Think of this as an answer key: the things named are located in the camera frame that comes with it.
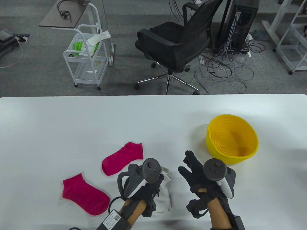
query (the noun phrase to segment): black glove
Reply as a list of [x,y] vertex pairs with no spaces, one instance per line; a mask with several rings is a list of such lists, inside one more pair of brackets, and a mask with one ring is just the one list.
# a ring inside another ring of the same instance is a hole
[[[159,196],[160,192],[160,185],[164,179],[164,176],[160,174],[159,178],[156,182],[152,184],[145,184],[142,186],[130,199],[133,200],[144,200],[146,203],[149,203],[151,200],[154,199],[156,195]],[[125,181],[124,190],[126,189],[129,183],[129,177]]]
[[[159,196],[160,185],[161,185],[163,179],[164,179],[164,176],[162,174],[160,174],[159,178],[154,183],[145,184],[132,197],[130,197],[131,205],[133,205],[133,206],[137,206],[139,201],[141,201],[141,200],[144,200],[146,202],[147,207],[144,210],[144,212],[142,213],[143,217],[151,217],[152,212],[156,210],[157,206],[154,202],[154,197],[156,195]],[[129,177],[125,181],[124,190],[126,189],[128,183],[129,183]],[[129,206],[124,207],[123,211],[125,209],[129,210],[130,207]]]
[[[234,215],[230,210],[228,199],[222,192],[220,186],[218,186],[216,182],[210,181],[206,178],[203,172],[203,165],[196,159],[192,151],[186,151],[185,156],[183,162],[187,164],[192,172],[187,170],[185,167],[178,167],[178,171],[188,182],[190,191],[200,198],[199,200],[190,201],[187,205],[188,211],[192,213],[193,217],[200,218],[204,216],[207,211],[204,214],[199,214],[199,211],[208,209],[208,203],[215,198],[218,198],[229,217],[231,225],[235,226]],[[206,188],[207,192],[198,192],[201,188]]]

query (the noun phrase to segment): qr code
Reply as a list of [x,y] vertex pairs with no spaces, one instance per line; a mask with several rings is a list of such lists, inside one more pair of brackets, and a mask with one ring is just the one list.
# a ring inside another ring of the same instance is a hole
[[116,215],[116,216],[114,217],[114,219],[115,219],[116,221],[118,221],[118,220],[120,219],[120,216],[119,216],[119,215]]

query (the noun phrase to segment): bowl rim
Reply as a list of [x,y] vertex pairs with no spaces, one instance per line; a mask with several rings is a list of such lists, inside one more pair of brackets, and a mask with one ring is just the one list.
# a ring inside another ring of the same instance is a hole
[[[212,141],[212,138],[211,138],[211,134],[210,134],[210,131],[209,131],[209,128],[210,128],[210,125],[219,117],[224,117],[224,116],[231,116],[231,117],[235,117],[235,118],[239,118],[241,119],[242,121],[244,121],[252,130],[252,132],[254,132],[255,136],[256,136],[256,140],[257,140],[257,144],[256,144],[256,148],[255,150],[248,156],[228,156],[228,155],[225,155],[223,153],[221,153],[215,146],[215,144],[213,143]],[[239,117],[239,116],[236,116],[236,115],[233,115],[233,114],[221,114],[221,115],[218,115],[216,116],[215,118],[212,119],[212,121],[209,123],[208,125],[208,128],[207,128],[207,137],[210,138],[210,141],[212,143],[212,146],[214,147],[214,149],[221,155],[225,156],[225,157],[228,157],[228,158],[231,158],[231,159],[248,159],[248,158],[251,158],[252,156],[254,156],[256,154],[256,152],[258,151],[259,149],[259,138],[258,138],[258,135],[255,131],[255,129],[250,125],[250,123],[248,123],[245,119],[243,119],[242,117]]]

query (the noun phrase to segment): chair base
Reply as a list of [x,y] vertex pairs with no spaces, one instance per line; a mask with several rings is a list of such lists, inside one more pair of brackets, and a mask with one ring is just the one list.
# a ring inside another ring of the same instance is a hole
[[138,90],[138,89],[140,88],[140,85],[139,85],[140,83],[149,82],[149,81],[152,81],[152,80],[157,80],[157,79],[162,79],[162,78],[164,78],[164,77],[167,77],[167,84],[166,84],[165,95],[167,95],[167,93],[168,93],[168,91],[169,91],[169,84],[170,84],[171,79],[175,79],[176,81],[179,81],[180,83],[182,83],[182,84],[184,84],[184,85],[187,85],[187,86],[189,86],[190,88],[194,89],[195,91],[193,92],[193,94],[199,94],[199,89],[197,89],[197,88],[195,88],[194,86],[190,85],[190,84],[187,83],[186,81],[184,81],[184,80],[182,80],[182,79],[176,77],[173,73],[168,72],[168,70],[167,70],[164,66],[160,65],[158,62],[153,62],[153,63],[151,64],[151,67],[152,67],[152,68],[155,68],[156,65],[158,65],[158,66],[165,72],[165,74],[162,74],[162,75],[157,76],[157,77],[147,78],[147,79],[138,81],[138,82],[135,84],[135,86],[134,86],[134,88],[135,88],[136,90]]

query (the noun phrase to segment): chrome chair leg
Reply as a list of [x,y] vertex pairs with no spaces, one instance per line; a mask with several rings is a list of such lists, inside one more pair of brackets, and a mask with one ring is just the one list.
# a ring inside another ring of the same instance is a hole
[[164,72],[166,72],[167,73],[167,69],[164,67],[164,66],[162,66],[160,63],[158,63],[158,62],[156,62],[156,64],[164,71]]
[[183,84],[189,86],[190,88],[192,88],[192,89],[194,89],[194,90],[196,90],[196,91],[199,92],[199,89],[195,88],[194,86],[190,85],[189,83],[185,82],[184,80],[181,80],[180,78],[178,78],[178,77],[176,77],[176,76],[174,76],[174,75],[173,75],[173,78],[174,78],[175,80],[177,80],[177,81],[179,81],[179,82],[181,82],[181,83],[183,83]]
[[166,85],[165,95],[167,95],[167,93],[169,91],[169,83],[171,82],[172,77],[173,77],[172,75],[167,76],[167,85]]
[[167,74],[162,74],[162,75],[157,76],[157,77],[154,77],[154,78],[147,78],[147,79],[144,79],[144,80],[138,81],[138,83],[148,82],[148,81],[152,81],[152,80],[157,80],[157,79],[164,78],[164,77],[166,77],[166,76],[167,76]]

